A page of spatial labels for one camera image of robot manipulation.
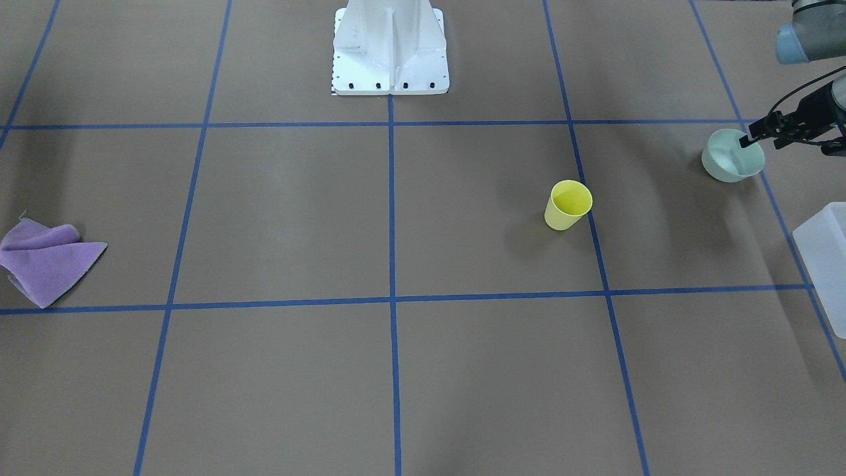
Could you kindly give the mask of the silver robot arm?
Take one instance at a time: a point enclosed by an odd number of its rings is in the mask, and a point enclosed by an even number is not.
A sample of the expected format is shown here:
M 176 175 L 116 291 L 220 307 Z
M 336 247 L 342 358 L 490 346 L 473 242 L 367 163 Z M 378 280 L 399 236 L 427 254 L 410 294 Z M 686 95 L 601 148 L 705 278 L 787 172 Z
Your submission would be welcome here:
M 792 1 L 792 20 L 779 27 L 776 57 L 781 64 L 810 63 L 845 54 L 843 1 Z M 838 67 L 786 94 L 749 127 L 738 145 L 749 148 L 773 139 L 774 148 L 791 144 L 819 147 L 829 157 L 844 156 L 844 67 Z

